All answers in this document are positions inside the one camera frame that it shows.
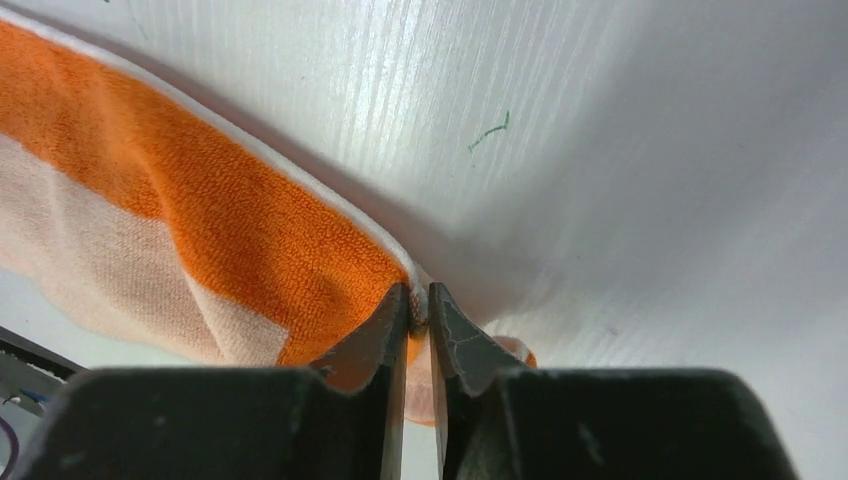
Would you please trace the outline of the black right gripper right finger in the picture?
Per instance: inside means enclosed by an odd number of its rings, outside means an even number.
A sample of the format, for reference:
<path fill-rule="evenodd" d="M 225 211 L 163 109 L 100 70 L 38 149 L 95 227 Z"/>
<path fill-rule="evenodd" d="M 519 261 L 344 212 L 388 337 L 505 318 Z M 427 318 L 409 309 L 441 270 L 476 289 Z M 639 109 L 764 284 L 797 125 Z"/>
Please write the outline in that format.
<path fill-rule="evenodd" d="M 793 479 L 754 392 L 705 368 L 531 368 L 429 288 L 444 479 Z"/>

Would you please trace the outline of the orange white towel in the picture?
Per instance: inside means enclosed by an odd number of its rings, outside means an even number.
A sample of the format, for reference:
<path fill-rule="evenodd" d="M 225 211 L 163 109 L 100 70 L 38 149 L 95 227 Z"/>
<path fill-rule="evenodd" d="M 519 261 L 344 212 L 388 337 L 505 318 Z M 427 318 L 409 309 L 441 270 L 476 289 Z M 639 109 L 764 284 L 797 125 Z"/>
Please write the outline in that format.
<path fill-rule="evenodd" d="M 435 422 L 430 280 L 387 231 L 156 76 L 7 9 L 1 265 L 91 331 L 219 365 L 310 363 L 402 283 L 405 415 Z"/>

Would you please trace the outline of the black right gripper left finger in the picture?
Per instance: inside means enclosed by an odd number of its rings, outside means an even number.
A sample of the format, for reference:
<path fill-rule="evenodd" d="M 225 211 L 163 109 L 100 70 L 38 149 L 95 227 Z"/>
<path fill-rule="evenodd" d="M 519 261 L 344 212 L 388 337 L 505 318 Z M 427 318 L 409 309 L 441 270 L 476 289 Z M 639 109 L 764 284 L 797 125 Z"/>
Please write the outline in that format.
<path fill-rule="evenodd" d="M 396 479 L 410 293 L 302 367 L 100 369 L 53 397 L 17 479 Z"/>

